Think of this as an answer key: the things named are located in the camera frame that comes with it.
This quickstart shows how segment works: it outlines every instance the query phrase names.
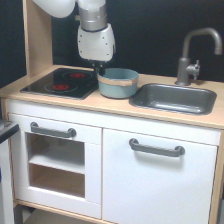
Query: stainless steel sink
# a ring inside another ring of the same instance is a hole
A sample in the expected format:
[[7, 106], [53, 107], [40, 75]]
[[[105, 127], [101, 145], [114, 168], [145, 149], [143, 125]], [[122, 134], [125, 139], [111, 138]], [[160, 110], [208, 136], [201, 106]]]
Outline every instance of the stainless steel sink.
[[211, 113], [216, 93], [206, 89], [147, 84], [129, 100], [136, 107], [193, 115]]

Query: black wall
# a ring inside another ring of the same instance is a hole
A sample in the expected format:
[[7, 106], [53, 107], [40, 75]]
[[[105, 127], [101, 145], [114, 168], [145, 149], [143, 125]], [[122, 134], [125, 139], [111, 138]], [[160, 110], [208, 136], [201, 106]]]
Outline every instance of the black wall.
[[0, 0], [0, 88], [26, 74], [21, 0]]
[[[224, 1], [218, 0], [107, 0], [117, 53], [108, 67], [140, 73], [176, 76], [185, 35], [204, 27], [215, 28], [224, 41]], [[78, 22], [74, 15], [53, 19], [54, 62], [89, 67], [77, 49]], [[199, 79], [224, 81], [224, 56], [214, 55], [211, 37], [193, 38], [192, 62], [200, 59]]]

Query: countertop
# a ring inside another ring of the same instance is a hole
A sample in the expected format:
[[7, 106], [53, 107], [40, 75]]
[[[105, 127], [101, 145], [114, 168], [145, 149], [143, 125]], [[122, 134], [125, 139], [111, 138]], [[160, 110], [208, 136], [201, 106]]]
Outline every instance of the countertop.
[[[51, 71], [61, 67], [74, 68], [68, 66], [54, 65], [32, 78], [25, 76], [11, 83], [10, 85], [0, 89], [0, 97], [5, 99], [30, 101], [63, 107], [72, 107], [78, 109], [100, 111], [105, 113], [121, 114], [132, 117], [142, 117], [154, 120], [163, 120], [176, 123], [192, 124], [197, 126], [224, 129], [224, 83], [220, 82], [196, 81], [193, 82], [191, 86], [189, 86], [192, 88], [209, 89], [216, 92], [217, 99], [214, 108], [212, 112], [208, 115], [186, 115], [181, 113], [133, 107], [132, 105], [129, 104], [128, 99], [125, 100], [108, 99], [103, 97], [99, 93], [99, 90], [94, 91], [90, 96], [88, 96], [84, 100], [74, 100], [74, 99], [34, 95], [20, 92], [20, 90], [23, 89], [24, 87], [42, 78]], [[138, 87], [141, 87], [142, 85], [148, 83], [174, 85], [175, 81], [176, 78], [172, 77], [140, 74]]]

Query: light blue pot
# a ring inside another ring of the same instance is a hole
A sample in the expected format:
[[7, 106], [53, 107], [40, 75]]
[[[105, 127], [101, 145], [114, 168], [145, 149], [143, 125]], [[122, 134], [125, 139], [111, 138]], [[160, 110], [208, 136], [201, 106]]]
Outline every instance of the light blue pot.
[[99, 91], [109, 98], [123, 99], [137, 91], [139, 74], [130, 69], [109, 68], [104, 76], [98, 75]]

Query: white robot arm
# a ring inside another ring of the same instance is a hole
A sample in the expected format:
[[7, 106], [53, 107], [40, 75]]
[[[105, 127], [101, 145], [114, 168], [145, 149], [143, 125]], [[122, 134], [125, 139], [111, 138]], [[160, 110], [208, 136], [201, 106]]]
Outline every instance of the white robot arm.
[[63, 18], [70, 15], [76, 2], [79, 6], [79, 54], [90, 60], [94, 67], [103, 66], [115, 53], [113, 30], [107, 23], [105, 0], [33, 0], [51, 16]]

